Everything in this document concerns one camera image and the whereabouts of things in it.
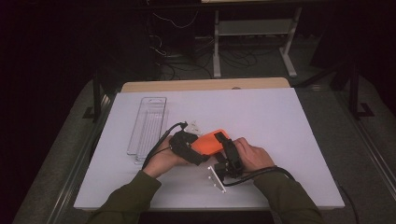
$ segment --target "black clamp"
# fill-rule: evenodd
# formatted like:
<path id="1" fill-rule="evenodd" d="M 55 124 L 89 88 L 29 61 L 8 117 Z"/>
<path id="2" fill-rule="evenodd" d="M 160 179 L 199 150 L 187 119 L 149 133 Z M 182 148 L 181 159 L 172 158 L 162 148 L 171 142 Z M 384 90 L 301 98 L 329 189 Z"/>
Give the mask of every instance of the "black clamp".
<path id="1" fill-rule="evenodd" d="M 222 132 L 215 133 L 216 139 L 223 146 L 225 155 L 224 158 L 221 152 L 215 154 L 219 163 L 215 164 L 215 172 L 221 181 L 228 175 L 231 178 L 237 178 L 242 175 L 244 165 L 239 157 L 238 149 L 236 149 L 233 140 L 227 138 Z"/>
<path id="2" fill-rule="evenodd" d="M 201 155 L 191 148 L 191 144 L 198 139 L 196 134 L 186 133 L 183 130 L 175 133 L 169 140 L 172 151 L 186 161 L 201 164 L 203 161 L 209 160 L 210 156 Z"/>

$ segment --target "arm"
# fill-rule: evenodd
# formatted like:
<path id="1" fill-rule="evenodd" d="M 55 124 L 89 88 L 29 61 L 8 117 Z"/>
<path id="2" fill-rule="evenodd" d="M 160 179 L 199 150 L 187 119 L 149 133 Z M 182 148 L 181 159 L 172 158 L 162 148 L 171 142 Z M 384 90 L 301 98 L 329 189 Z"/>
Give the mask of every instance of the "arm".
<path id="1" fill-rule="evenodd" d="M 158 147 L 158 151 L 169 147 L 170 137 Z M 187 162 L 175 155 L 172 150 L 166 149 L 159 152 L 129 184 L 112 192 L 107 201 L 90 216 L 88 223 L 137 223 L 140 213 L 149 209 L 155 192 L 161 186 L 156 178 L 175 165 L 184 163 Z"/>
<path id="2" fill-rule="evenodd" d="M 275 166 L 268 153 L 251 146 L 245 138 L 234 141 L 247 172 Z M 254 178 L 254 185 L 268 199 L 283 223 L 324 223 L 321 214 L 303 187 L 282 173 L 267 173 Z"/>

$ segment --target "cable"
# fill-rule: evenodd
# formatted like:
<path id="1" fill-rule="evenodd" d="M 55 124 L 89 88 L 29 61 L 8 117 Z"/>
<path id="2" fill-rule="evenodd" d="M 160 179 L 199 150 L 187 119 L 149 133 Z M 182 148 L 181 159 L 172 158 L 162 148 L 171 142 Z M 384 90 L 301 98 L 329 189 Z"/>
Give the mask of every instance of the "cable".
<path id="1" fill-rule="evenodd" d="M 266 167 L 266 168 L 262 168 L 260 170 L 254 171 L 252 174 L 246 175 L 246 176 L 242 177 L 241 180 L 235 181 L 233 183 L 229 183 L 229 184 L 225 184 L 223 182 L 221 182 L 221 183 L 224 187 L 231 187 L 231 186 L 235 186 L 238 184 L 242 184 L 242 183 L 248 181 L 249 179 L 252 179 L 258 175 L 262 175 L 262 174 L 266 174 L 266 173 L 270 173 L 270 172 L 280 172 L 280 173 L 284 174 L 285 176 L 287 176 L 289 179 L 294 180 L 294 177 L 287 170 L 277 167 L 277 166 L 272 166 L 272 167 Z"/>
<path id="2" fill-rule="evenodd" d="M 166 55 L 166 52 L 163 51 L 163 50 L 156 49 L 156 48 L 154 48 L 154 47 L 152 47 L 152 46 L 150 46 L 149 48 L 155 50 L 155 52 L 161 54 L 162 56 L 165 56 L 165 55 Z"/>
<path id="3" fill-rule="evenodd" d="M 207 58 L 207 60 L 206 60 L 206 63 L 204 63 L 204 65 L 202 65 L 203 67 L 207 67 L 207 65 L 210 63 L 210 61 L 212 61 L 211 59 L 213 59 L 213 52 L 212 51 L 210 51 L 210 54 L 209 54 L 209 57 Z"/>
<path id="4" fill-rule="evenodd" d="M 230 65 L 231 67 L 235 67 L 235 68 L 248 68 L 248 64 L 244 64 L 244 63 L 240 63 L 240 62 L 234 61 L 234 60 L 228 58 L 227 56 L 225 56 L 225 55 L 222 54 L 222 53 L 219 53 L 219 56 L 220 56 L 220 58 L 221 58 L 225 63 L 227 63 L 227 64 Z M 233 65 L 233 64 L 231 64 L 231 63 L 229 63 L 229 62 L 239 64 L 240 66 L 235 66 L 235 65 Z"/>
<path id="5" fill-rule="evenodd" d="M 353 214 L 354 214 L 354 216 L 355 216 L 356 224 L 360 224 L 361 222 L 360 222 L 360 220 L 359 220 L 358 210 L 356 209 L 355 204 L 352 202 L 352 199 L 349 197 L 349 194 L 348 194 L 347 191 L 344 189 L 344 187 L 343 187 L 342 185 L 338 184 L 337 181 L 335 181 L 335 182 L 337 183 L 338 188 L 339 188 L 341 191 L 344 192 L 344 194 L 346 195 L 347 199 L 349 200 L 349 203 L 350 203 L 350 205 L 352 206 Z"/>
<path id="6" fill-rule="evenodd" d="M 183 28 L 187 28 L 187 27 L 191 26 L 191 25 L 194 23 L 195 19 L 197 18 L 198 11 L 195 12 L 195 15 L 194 15 L 194 17 L 192 18 L 192 20 L 191 20 L 187 25 L 183 25 L 183 26 L 177 25 L 177 24 L 175 24 L 174 21 L 169 20 L 169 19 L 166 19 L 166 18 L 164 18 L 164 17 L 161 17 L 161 16 L 157 15 L 156 13 L 152 13 L 152 15 L 154 15 L 155 17 L 157 17 L 157 18 L 160 19 L 160 20 L 163 20 L 163 21 L 170 21 L 176 28 L 183 29 Z"/>
<path id="7" fill-rule="evenodd" d="M 244 54 L 244 55 L 242 55 L 242 56 L 237 55 L 236 52 L 232 52 L 231 50 L 228 50 L 228 52 L 229 52 L 231 55 L 233 55 L 233 57 L 235 57 L 235 59 L 237 59 L 237 60 L 242 60 L 242 59 L 245 60 L 245 61 L 247 62 L 247 66 L 248 66 L 248 67 L 257 64 L 257 57 L 256 57 L 254 54 L 252 54 L 252 51 L 250 51 L 250 52 L 248 52 L 248 53 L 245 53 L 245 52 L 243 52 L 243 51 L 241 50 L 240 52 L 241 52 L 242 54 Z M 253 58 L 253 60 L 254 60 L 253 63 L 251 63 L 251 62 L 248 60 L 248 56 L 251 56 L 251 57 Z"/>
<path id="8" fill-rule="evenodd" d="M 153 158 L 153 157 L 154 157 L 155 155 L 157 155 L 158 153 L 160 153 L 160 152 L 162 152 L 162 151 L 165 151 L 166 149 L 169 149 L 169 148 L 172 148 L 172 147 L 166 147 L 166 148 L 163 148 L 163 149 L 160 149 L 160 150 L 156 151 L 154 154 L 152 154 L 151 158 Z"/>
<path id="9" fill-rule="evenodd" d="M 157 35 L 149 35 L 149 37 L 156 37 L 160 41 L 160 46 L 159 47 L 163 46 L 163 41 L 161 40 L 161 38 L 159 36 L 157 36 Z"/>
<path id="10" fill-rule="evenodd" d="M 212 74 L 210 74 L 210 71 L 207 70 L 207 68 L 205 68 L 205 67 L 203 67 L 203 66 L 201 66 L 201 65 L 199 65 L 199 64 L 195 64 L 195 63 L 173 63 L 173 64 L 186 64 L 186 65 L 197 66 L 197 67 L 198 67 L 197 69 L 183 69 L 183 68 L 180 68 L 180 67 L 176 67 L 176 66 L 170 65 L 170 66 L 172 66 L 172 67 L 174 67 L 174 68 L 176 68 L 176 69 L 182 70 L 182 71 L 196 71 L 196 70 L 203 69 L 203 70 L 205 70 L 205 71 L 207 72 L 207 74 L 209 75 L 209 78 L 210 78 L 210 79 L 213 78 L 213 77 L 212 77 Z"/>
<path id="11" fill-rule="evenodd" d="M 207 38 L 209 38 L 209 42 L 205 43 L 203 46 L 201 46 L 200 48 L 195 50 L 195 53 L 199 52 L 202 49 L 208 48 L 208 47 L 212 47 L 213 44 L 215 43 L 215 39 L 213 38 L 213 36 L 208 36 Z"/>
<path id="12" fill-rule="evenodd" d="M 172 130 L 174 130 L 177 126 L 180 126 L 181 129 L 185 129 L 187 127 L 187 122 L 180 122 L 177 124 L 174 124 L 170 129 L 168 129 L 163 136 L 160 138 L 160 140 L 158 140 L 157 144 L 155 144 L 155 146 L 151 149 L 151 151 L 148 153 L 145 162 L 142 165 L 142 170 L 146 168 L 146 166 L 149 164 L 149 160 L 151 160 L 151 158 L 156 155 L 157 153 L 155 152 L 155 150 L 157 150 L 157 148 L 160 146 L 160 144 L 163 143 L 163 141 L 165 141 L 165 138 L 169 135 L 170 132 L 172 132 Z"/>
<path id="13" fill-rule="evenodd" d="M 164 80 L 167 80 L 165 75 L 171 75 L 171 78 L 169 78 L 169 80 L 173 80 L 175 77 L 178 77 L 178 79 L 180 80 L 180 77 L 176 75 L 176 71 L 175 71 L 174 67 L 172 67 L 168 63 L 163 63 L 161 65 L 165 65 L 165 66 L 169 67 L 170 69 L 172 69 L 172 73 L 164 73 L 164 72 L 162 72 Z"/>

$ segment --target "person's left hand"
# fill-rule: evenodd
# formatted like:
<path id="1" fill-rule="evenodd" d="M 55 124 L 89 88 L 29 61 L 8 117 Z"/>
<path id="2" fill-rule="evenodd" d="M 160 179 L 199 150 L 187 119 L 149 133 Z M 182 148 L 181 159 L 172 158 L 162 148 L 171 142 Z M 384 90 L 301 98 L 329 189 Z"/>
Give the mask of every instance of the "person's left hand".
<path id="1" fill-rule="evenodd" d="M 187 161 L 176 155 L 170 148 L 168 136 L 156 150 L 156 154 L 151 157 L 148 165 L 143 169 L 143 172 L 151 177 L 157 178 L 165 174 L 176 165 L 189 164 Z"/>

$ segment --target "hand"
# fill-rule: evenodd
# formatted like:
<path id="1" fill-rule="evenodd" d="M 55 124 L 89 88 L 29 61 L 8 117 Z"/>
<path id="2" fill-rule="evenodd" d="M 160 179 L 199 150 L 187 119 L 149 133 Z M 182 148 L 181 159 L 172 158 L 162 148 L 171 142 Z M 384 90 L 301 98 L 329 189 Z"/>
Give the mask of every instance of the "hand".
<path id="1" fill-rule="evenodd" d="M 262 147 L 251 146 L 245 138 L 233 141 L 244 163 L 246 172 L 253 172 L 261 168 L 275 166 L 270 155 Z"/>
<path id="2" fill-rule="evenodd" d="M 165 174 L 176 165 L 189 164 L 184 159 L 176 155 L 170 148 L 169 139 L 172 135 L 169 135 L 162 144 L 157 148 L 156 153 L 148 162 L 148 165 L 143 169 L 143 172 L 150 175 L 151 177 L 157 178 L 160 175 Z"/>

